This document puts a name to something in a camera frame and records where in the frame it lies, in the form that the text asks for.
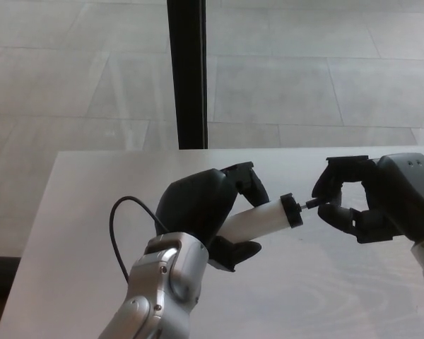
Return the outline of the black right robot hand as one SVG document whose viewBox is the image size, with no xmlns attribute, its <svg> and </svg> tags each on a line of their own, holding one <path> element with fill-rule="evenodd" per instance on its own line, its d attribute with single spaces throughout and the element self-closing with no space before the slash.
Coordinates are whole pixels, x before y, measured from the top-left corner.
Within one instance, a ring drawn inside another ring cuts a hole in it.
<svg viewBox="0 0 424 339">
<path fill-rule="evenodd" d="M 330 157 L 306 207 L 316 208 L 327 224 L 353 235 L 360 244 L 405 236 L 424 240 L 424 155 L 397 153 L 371 159 L 366 155 Z M 341 205 L 345 183 L 361 183 L 367 210 Z"/>
</svg>

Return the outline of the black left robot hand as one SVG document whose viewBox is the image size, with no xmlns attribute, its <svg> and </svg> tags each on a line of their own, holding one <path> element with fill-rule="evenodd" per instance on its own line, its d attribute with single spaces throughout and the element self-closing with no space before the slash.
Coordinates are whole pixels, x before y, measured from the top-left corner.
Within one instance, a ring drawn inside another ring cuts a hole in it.
<svg viewBox="0 0 424 339">
<path fill-rule="evenodd" d="M 171 183 L 155 212 L 156 234 L 190 234 L 206 245 L 211 266 L 234 272 L 237 264 L 261 251 L 261 244 L 230 240 L 219 236 L 218 231 L 237 195 L 243 195 L 254 207 L 269 202 L 253 167 L 252 162 L 243 162 L 224 169 L 208 169 Z"/>
</svg>

